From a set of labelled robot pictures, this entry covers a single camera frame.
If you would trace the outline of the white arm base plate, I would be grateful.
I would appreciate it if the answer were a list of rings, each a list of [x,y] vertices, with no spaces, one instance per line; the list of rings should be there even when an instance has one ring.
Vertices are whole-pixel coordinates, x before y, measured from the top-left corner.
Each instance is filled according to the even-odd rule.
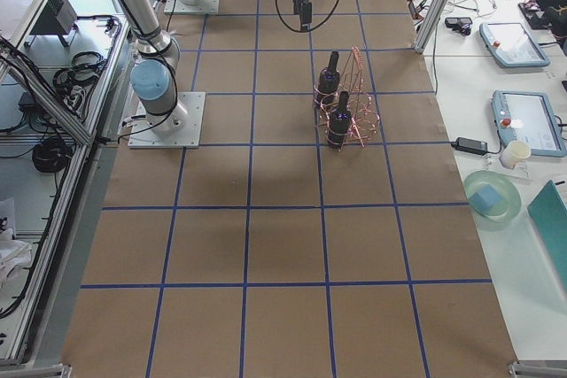
[[[167,0],[164,13],[167,15],[206,15],[219,12],[220,0]]]
[[[180,92],[178,105],[173,113],[161,124],[151,128],[161,121],[151,116],[135,120],[132,127],[133,135],[128,138],[128,147],[133,149],[173,149],[199,146],[203,114],[206,103],[205,92]]]

